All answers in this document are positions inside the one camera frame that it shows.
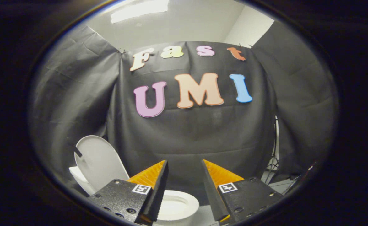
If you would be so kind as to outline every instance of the letter cutout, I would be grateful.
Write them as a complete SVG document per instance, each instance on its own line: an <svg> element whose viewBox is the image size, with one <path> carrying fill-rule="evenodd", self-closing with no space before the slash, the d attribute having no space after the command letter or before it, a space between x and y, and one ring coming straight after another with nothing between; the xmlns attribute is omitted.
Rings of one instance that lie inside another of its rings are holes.
<svg viewBox="0 0 368 226"><path fill-rule="evenodd" d="M136 53L133 55L134 58L134 62L132 67L130 68L130 71L135 71L143 66L145 66L145 64L142 62L143 61L147 61L149 59L149 53L152 53L154 51L153 48L149 48L147 50L143 50L139 53Z"/></svg>
<svg viewBox="0 0 368 226"><path fill-rule="evenodd" d="M233 81L237 89L236 100L240 103L247 103L252 101L252 97L248 94L245 77L242 74L231 74L229 76Z"/></svg>
<svg viewBox="0 0 368 226"><path fill-rule="evenodd" d="M162 58L181 57L184 55L181 46L168 46L163 49L163 53L160 54Z"/></svg>
<svg viewBox="0 0 368 226"><path fill-rule="evenodd" d="M190 100L190 94L195 102L201 106L205 93L207 95L205 100L207 105L223 104L224 100L220 97L219 87L217 86L217 77L215 73L205 73L201 82L197 84L190 74L183 73L174 76L180 87L180 101L177 103L177 107L190 108L194 106L194 102Z"/></svg>
<svg viewBox="0 0 368 226"><path fill-rule="evenodd" d="M212 50L212 47L210 46L198 46L197 47L197 53L200 56L213 56L214 51Z"/></svg>
<svg viewBox="0 0 368 226"><path fill-rule="evenodd" d="M231 54L233 55L233 57L235 57L238 60L246 60L243 56L240 55L241 51L237 50L234 47L231 48L227 48L227 50L230 50Z"/></svg>
<svg viewBox="0 0 368 226"><path fill-rule="evenodd" d="M166 82L158 82L152 85L156 91L156 105L154 108L148 108L146 106L146 91L148 90L148 86L140 86L134 90L135 106L140 116L145 118L155 117L164 110L164 87L166 85Z"/></svg>

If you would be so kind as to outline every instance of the pink letter u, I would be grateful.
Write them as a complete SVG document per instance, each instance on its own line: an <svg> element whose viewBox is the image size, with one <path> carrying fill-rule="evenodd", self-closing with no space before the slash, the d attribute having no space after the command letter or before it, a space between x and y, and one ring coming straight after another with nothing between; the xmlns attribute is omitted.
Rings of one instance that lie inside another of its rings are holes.
<svg viewBox="0 0 368 226"><path fill-rule="evenodd" d="M149 118L158 116L164 109L164 87L166 82L158 82L152 85L152 88L156 91L156 106L154 108L148 108L146 106L146 91L148 86L140 86L134 90L135 93L135 106L140 116Z"/></svg>

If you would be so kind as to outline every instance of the ceiling light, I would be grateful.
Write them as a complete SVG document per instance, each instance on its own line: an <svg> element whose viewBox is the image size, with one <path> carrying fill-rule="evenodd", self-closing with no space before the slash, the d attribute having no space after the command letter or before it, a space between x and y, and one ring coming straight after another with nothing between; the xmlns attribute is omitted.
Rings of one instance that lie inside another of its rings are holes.
<svg viewBox="0 0 368 226"><path fill-rule="evenodd" d="M167 12L169 0L153 0L126 7L111 14L111 23L117 23L129 18L139 17L151 13Z"/></svg>

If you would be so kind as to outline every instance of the blue letter i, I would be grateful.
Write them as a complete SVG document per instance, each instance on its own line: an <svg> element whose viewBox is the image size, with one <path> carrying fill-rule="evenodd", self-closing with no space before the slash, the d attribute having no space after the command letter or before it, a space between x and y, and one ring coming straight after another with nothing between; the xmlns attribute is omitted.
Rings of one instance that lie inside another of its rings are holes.
<svg viewBox="0 0 368 226"><path fill-rule="evenodd" d="M248 94L246 83L244 82L245 77L242 74L231 74L230 78L234 81L237 89L236 100L240 103L247 103L252 101L252 97Z"/></svg>

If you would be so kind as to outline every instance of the screw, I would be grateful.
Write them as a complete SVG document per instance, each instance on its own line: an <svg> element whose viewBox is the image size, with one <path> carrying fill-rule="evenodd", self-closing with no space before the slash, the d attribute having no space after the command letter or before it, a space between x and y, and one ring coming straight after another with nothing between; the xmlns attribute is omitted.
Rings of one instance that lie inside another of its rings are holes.
<svg viewBox="0 0 368 226"><path fill-rule="evenodd" d="M244 208L243 207L238 207L237 209L234 210L234 212L236 213L240 213L241 211L243 211Z"/></svg>
<svg viewBox="0 0 368 226"><path fill-rule="evenodd" d="M129 209L127 209L127 212L128 212L128 213L131 213L131 214L134 214L134 213L136 213L137 211L136 211L135 209L131 209L131 208L129 208Z"/></svg>

